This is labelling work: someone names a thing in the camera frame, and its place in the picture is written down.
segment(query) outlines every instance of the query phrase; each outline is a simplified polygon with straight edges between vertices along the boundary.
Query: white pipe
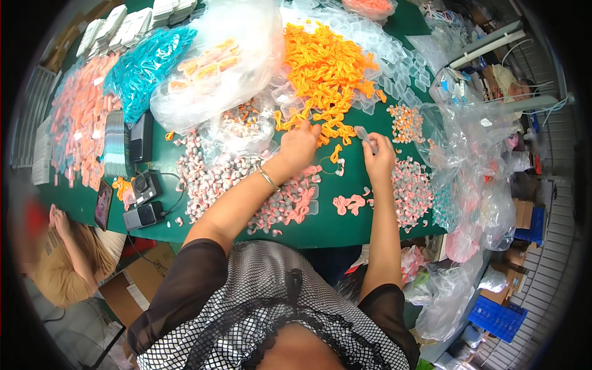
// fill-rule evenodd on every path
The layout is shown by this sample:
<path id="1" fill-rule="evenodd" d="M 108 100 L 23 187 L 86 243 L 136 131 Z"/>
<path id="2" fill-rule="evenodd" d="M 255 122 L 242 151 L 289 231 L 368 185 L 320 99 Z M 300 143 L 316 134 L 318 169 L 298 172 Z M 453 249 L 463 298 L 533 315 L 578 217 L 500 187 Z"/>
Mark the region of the white pipe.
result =
<path id="1" fill-rule="evenodd" d="M 450 63 L 450 68 L 457 68 L 465 64 L 466 62 L 473 60 L 477 57 L 482 56 L 485 53 L 488 53 L 494 49 L 497 49 L 500 46 L 506 45 L 511 43 L 512 41 L 520 40 L 526 36 L 523 30 L 516 31 L 513 34 L 506 34 L 504 37 L 500 37 L 495 41 L 488 43 L 480 47 L 479 49 L 475 50 L 474 52 L 465 53 L 464 56 L 460 57 L 459 59 L 455 60 L 454 62 Z"/>

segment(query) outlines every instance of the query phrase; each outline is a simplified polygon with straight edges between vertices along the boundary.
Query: orange cord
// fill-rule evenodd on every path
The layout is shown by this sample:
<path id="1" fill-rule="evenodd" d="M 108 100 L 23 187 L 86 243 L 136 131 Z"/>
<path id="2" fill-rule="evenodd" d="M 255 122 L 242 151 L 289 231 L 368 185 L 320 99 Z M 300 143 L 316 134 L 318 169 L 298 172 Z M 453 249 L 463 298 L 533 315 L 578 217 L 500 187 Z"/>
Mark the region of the orange cord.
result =
<path id="1" fill-rule="evenodd" d="M 298 127 L 314 107 L 321 113 L 313 114 L 313 120 L 326 121 L 321 125 L 317 145 L 328 144 L 331 137 L 341 137 L 343 145 L 349 145 L 350 137 L 355 137 L 356 133 L 352 126 L 342 123 L 343 113 L 351 107 L 354 89 L 359 89 L 369 99 L 375 93 L 374 82 L 364 79 L 363 72 L 366 68 L 378 70 L 378 64 L 372 62 L 372 53 L 364 56 L 362 48 L 354 42 L 343 41 L 329 26 L 320 22 L 317 25 L 314 34 L 310 34 L 304 32 L 302 26 L 286 24 L 284 63 L 292 67 L 288 80 L 296 88 L 296 96 L 307 100 L 302 113 L 293 114 L 284 123 L 276 119 L 276 130 Z"/>
<path id="2" fill-rule="evenodd" d="M 331 162 L 337 163 L 337 160 L 339 159 L 339 152 L 341 152 L 342 150 L 343 148 L 341 148 L 341 145 L 335 145 L 335 150 L 333 151 L 333 154 L 329 157 Z"/>

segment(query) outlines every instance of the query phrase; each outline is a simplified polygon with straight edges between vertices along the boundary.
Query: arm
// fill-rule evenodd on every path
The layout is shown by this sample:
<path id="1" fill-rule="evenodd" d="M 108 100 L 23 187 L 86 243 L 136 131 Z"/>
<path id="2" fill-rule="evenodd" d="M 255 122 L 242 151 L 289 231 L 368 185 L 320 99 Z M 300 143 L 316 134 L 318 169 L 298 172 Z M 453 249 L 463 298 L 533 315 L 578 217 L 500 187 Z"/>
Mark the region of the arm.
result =
<path id="1" fill-rule="evenodd" d="M 396 156 L 390 140 L 386 137 L 371 133 L 368 138 L 378 145 L 378 154 L 373 155 L 370 146 L 362 142 L 366 171 L 374 193 L 374 216 L 370 233 L 368 271 L 362 283 L 360 302 L 383 284 L 403 287 L 401 242 L 391 182 L 391 171 Z"/>
<path id="2" fill-rule="evenodd" d="M 261 166 L 275 185 L 279 186 L 310 163 L 320 132 L 320 125 L 311 128 L 309 121 L 303 121 L 300 128 L 282 136 L 279 153 Z M 197 220 L 187 234 L 184 246 L 196 239 L 211 239 L 220 244 L 228 256 L 234 238 L 273 192 L 273 186 L 263 175 L 259 171 L 253 172 L 224 193 Z"/>
<path id="3" fill-rule="evenodd" d="M 70 260 L 72 261 L 74 271 L 84 279 L 91 291 L 96 291 L 99 288 L 99 285 L 96 282 L 95 274 L 92 273 L 91 266 L 86 260 L 84 254 L 82 254 L 80 247 L 76 244 L 76 240 L 74 239 L 74 236 L 70 230 L 70 223 L 66 214 L 56 208 L 53 219 L 56 225 L 57 233 L 60 235 L 64 241 L 64 244 L 66 245 L 66 250 L 70 255 Z"/>
<path id="4" fill-rule="evenodd" d="M 495 93 L 496 96 L 499 96 L 500 85 L 497 83 L 496 77 L 493 75 L 493 67 L 487 66 L 487 67 L 481 69 L 481 71 L 483 72 L 483 77 L 485 77 L 485 79 L 487 80 L 487 83 L 489 83 L 489 87 L 490 87 L 491 91 L 493 93 Z"/>

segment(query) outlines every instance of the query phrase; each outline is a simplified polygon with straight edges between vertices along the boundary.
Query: phone screen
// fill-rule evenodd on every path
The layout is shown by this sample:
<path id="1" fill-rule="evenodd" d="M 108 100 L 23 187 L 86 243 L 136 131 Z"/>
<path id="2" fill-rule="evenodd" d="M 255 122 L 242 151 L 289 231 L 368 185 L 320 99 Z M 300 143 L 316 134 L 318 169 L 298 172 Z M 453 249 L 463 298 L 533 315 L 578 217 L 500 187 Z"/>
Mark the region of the phone screen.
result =
<path id="1" fill-rule="evenodd" d="M 150 203 L 138 207 L 138 216 L 140 217 L 140 223 L 142 226 L 148 226 L 156 223 L 154 211 L 152 210 L 152 205 Z"/>
<path id="2" fill-rule="evenodd" d="M 107 230 L 107 218 L 109 217 L 112 196 L 113 189 L 105 182 L 105 180 L 101 180 L 99 193 L 96 197 L 95 222 L 103 231 Z"/>

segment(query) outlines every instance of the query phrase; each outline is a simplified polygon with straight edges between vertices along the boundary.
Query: woman's right hand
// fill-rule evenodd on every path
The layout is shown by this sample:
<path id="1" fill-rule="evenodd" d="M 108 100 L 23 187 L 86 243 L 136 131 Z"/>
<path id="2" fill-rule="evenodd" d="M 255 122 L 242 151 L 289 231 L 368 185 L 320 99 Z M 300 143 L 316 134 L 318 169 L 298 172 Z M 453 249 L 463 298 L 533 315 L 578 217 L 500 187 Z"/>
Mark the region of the woman's right hand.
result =
<path id="1" fill-rule="evenodd" d="M 321 125 L 311 126 L 310 121 L 302 121 L 300 127 L 293 128 L 282 136 L 279 153 L 262 167 L 270 178 L 279 185 L 310 165 L 314 152 L 318 149 L 317 140 Z"/>
<path id="2" fill-rule="evenodd" d="M 366 172 L 373 189 L 386 188 L 392 192 L 392 169 L 397 160 L 395 150 L 388 137 L 378 133 L 369 133 L 368 139 L 378 146 L 378 153 L 372 154 L 372 148 L 365 141 L 362 142 Z"/>

